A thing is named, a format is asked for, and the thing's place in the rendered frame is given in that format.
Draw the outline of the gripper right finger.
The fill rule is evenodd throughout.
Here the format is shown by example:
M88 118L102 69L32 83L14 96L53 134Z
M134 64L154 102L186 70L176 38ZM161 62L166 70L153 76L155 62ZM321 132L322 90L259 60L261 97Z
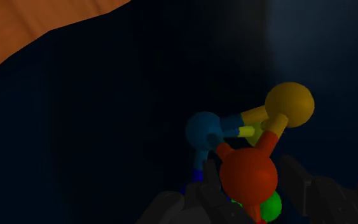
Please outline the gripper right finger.
M279 187L310 224L358 224L358 185L352 190L333 178L313 176L284 155L279 159Z

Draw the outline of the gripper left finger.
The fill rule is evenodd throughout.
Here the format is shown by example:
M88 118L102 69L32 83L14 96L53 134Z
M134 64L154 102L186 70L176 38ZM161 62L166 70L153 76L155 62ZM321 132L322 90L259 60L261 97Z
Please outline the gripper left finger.
M255 224L238 205L221 191L212 159L203 164L203 181L190 183L185 194L159 193L136 224Z

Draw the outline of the colourful ball and stick toy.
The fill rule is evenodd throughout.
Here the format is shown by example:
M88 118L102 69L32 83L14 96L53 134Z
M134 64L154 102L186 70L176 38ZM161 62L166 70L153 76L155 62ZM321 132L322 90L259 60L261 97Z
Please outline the colourful ball and stick toy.
M276 191L278 174L270 156L286 128L299 127L313 115L309 89L295 82L273 87L264 105L220 118L203 111L186 124L185 134L195 149L193 177L204 177L203 163L214 151L222 164L218 172L223 190L261 224L261 205Z

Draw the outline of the dark blue sofa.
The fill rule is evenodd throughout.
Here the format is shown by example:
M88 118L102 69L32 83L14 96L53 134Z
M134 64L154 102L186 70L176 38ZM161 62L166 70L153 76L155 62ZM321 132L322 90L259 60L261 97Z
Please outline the dark blue sofa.
M358 0L131 0L0 65L0 224L135 224L191 180L198 111L308 87L272 158L358 184Z

